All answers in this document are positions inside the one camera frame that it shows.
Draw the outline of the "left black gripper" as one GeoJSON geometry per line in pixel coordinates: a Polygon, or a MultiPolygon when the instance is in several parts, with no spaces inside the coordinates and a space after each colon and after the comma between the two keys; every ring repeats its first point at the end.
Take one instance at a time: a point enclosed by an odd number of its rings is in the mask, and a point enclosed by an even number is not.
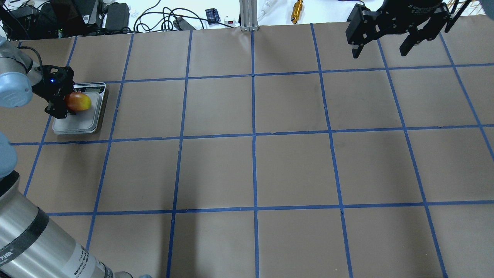
{"type": "Polygon", "coordinates": [[[68,108],[64,98],[74,92],[74,71],[71,67],[58,67],[43,65],[36,67],[42,79],[34,86],[32,91],[47,102],[44,111],[57,119],[65,119],[67,115],[76,115],[76,112],[68,108]]]}

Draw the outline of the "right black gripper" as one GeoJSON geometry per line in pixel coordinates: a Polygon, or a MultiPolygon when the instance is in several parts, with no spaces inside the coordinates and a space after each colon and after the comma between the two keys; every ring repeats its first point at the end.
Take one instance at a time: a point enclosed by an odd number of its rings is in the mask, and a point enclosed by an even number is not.
{"type": "Polygon", "coordinates": [[[352,57],[358,59],[369,42],[395,34],[407,34],[399,47],[400,55],[407,56],[415,45],[451,30],[464,11],[459,2],[454,0],[448,7],[442,0],[385,0],[376,11],[357,3],[345,31],[352,57]]]}

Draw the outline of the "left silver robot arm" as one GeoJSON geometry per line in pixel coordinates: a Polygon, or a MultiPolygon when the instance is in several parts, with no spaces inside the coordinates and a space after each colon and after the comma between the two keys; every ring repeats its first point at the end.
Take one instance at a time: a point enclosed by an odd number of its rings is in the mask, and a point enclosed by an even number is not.
{"type": "MultiPolygon", "coordinates": [[[[63,125],[78,119],[83,125],[62,134],[96,131],[102,112],[106,85],[81,84],[76,91],[71,67],[44,65],[23,47],[1,37],[1,106],[16,108],[28,104],[33,95],[47,102],[45,112],[63,125]]],[[[19,191],[20,175],[15,171],[18,156],[7,137],[1,135],[1,277],[2,278],[130,278],[115,272],[94,257],[78,241],[19,191]]]]}

